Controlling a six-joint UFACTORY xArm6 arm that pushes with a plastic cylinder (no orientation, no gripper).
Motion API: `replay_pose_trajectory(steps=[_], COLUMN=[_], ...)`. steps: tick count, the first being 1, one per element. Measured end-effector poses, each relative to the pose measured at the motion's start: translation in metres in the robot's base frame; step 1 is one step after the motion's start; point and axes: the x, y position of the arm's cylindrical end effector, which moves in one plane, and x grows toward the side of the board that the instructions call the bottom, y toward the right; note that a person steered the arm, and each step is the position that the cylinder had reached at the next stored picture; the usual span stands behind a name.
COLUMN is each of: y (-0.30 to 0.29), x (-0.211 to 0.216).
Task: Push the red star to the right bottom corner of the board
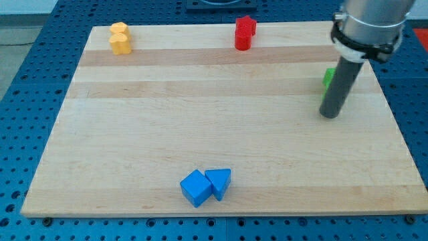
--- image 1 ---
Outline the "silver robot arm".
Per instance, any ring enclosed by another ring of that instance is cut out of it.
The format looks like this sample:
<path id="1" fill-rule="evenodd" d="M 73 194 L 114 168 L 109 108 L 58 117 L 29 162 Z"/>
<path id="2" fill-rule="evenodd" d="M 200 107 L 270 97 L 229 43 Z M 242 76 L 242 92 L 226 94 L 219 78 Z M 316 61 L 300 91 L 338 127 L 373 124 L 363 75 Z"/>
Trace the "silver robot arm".
<path id="1" fill-rule="evenodd" d="M 345 0 L 334 14 L 339 30 L 354 42 L 393 44 L 415 0 Z"/>

